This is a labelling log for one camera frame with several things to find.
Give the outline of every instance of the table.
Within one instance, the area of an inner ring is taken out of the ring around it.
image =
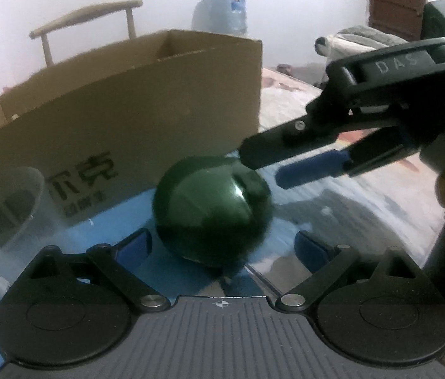
[[[315,87],[268,69],[263,70],[261,92],[260,130],[303,115],[305,104],[320,94]],[[334,147],[343,148],[364,134],[341,135]],[[114,244],[145,226],[153,235],[152,254],[134,273],[171,300],[178,295],[273,299],[287,292],[310,275],[293,252],[299,230],[309,230],[328,244],[351,244],[362,253],[400,245],[419,265],[424,264],[442,229],[443,210],[434,195],[436,175],[418,157],[356,178],[325,178],[288,191],[274,182],[282,164],[259,170],[271,188],[274,218],[263,244],[243,268],[232,273],[229,285],[201,265],[166,250],[152,220],[154,190],[69,229],[72,252],[98,243]]]

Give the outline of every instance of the silver bolt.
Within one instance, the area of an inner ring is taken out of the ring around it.
[[[303,305],[306,299],[297,293],[288,293],[281,297],[281,302],[286,306],[298,307]]]
[[[159,308],[166,303],[166,297],[161,295],[146,295],[141,298],[140,303],[146,308]]]
[[[303,121],[296,121],[294,123],[294,128],[296,128],[297,131],[303,131],[306,128],[306,125]]]

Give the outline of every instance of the green round object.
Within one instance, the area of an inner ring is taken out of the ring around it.
[[[152,206],[165,246],[209,267],[244,258],[272,218],[268,184],[238,158],[183,159],[161,178]]]

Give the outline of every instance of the cardboard box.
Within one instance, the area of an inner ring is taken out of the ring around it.
[[[0,170],[31,166],[70,223],[257,132],[260,41],[163,31],[47,67],[0,96]]]

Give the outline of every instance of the brown wooden door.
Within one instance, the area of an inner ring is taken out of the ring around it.
[[[426,0],[370,0],[370,27],[408,41],[420,39]]]

